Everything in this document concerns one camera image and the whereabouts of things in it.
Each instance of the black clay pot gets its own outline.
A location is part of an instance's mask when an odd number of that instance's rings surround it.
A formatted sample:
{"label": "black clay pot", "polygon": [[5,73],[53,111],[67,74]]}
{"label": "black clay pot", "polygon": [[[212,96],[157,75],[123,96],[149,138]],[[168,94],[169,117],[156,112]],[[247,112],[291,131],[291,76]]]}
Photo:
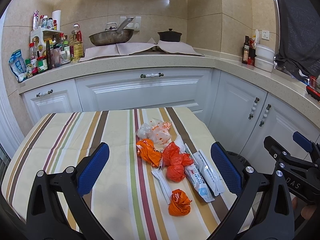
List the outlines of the black clay pot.
{"label": "black clay pot", "polygon": [[182,33],[178,33],[173,31],[172,29],[169,29],[166,32],[159,32],[161,41],[169,41],[169,42],[180,42],[180,38]]}

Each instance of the finger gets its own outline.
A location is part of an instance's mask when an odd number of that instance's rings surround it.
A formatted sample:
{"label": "finger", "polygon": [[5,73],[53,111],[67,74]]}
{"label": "finger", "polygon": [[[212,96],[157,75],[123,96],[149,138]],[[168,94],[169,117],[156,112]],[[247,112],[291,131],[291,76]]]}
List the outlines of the finger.
{"label": "finger", "polygon": [[297,208],[297,205],[298,205],[298,198],[297,197],[294,197],[292,199],[292,207],[293,207],[293,210],[295,210]]}
{"label": "finger", "polygon": [[312,206],[305,206],[302,210],[301,210],[301,216],[306,219],[309,220],[313,213],[315,212],[317,206],[316,205],[312,205]]}

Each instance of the speckled countertop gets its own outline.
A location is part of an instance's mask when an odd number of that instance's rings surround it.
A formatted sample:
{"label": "speckled countertop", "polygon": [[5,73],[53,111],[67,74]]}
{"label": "speckled countertop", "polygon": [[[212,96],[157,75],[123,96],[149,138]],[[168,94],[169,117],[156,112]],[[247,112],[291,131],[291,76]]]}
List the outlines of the speckled countertop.
{"label": "speckled countertop", "polygon": [[309,96],[305,85],[283,73],[269,73],[241,62],[217,57],[184,55],[134,55],[66,64],[19,84],[19,94],[62,80],[124,69],[149,67],[209,67],[242,78],[295,108],[320,129],[320,104]]}

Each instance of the cooking oil bottle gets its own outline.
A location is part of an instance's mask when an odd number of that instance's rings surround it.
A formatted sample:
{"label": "cooking oil bottle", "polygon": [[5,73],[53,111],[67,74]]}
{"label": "cooking oil bottle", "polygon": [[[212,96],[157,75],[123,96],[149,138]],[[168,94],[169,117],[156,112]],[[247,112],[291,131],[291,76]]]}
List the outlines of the cooking oil bottle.
{"label": "cooking oil bottle", "polygon": [[70,56],[72,61],[76,61],[81,57],[84,57],[82,34],[79,24],[73,25],[74,30],[72,31],[72,36],[70,37]]}

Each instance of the spice rack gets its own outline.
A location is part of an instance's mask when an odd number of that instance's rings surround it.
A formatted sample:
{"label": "spice rack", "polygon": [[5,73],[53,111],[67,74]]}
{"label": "spice rack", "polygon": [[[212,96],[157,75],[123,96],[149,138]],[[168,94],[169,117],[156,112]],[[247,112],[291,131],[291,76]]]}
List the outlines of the spice rack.
{"label": "spice rack", "polygon": [[47,28],[37,28],[30,33],[30,43],[32,42],[33,38],[37,37],[36,45],[40,51],[40,56],[42,56],[46,49],[44,37],[51,38],[52,35],[55,35],[57,33],[62,33],[62,32],[57,30],[47,29]]}

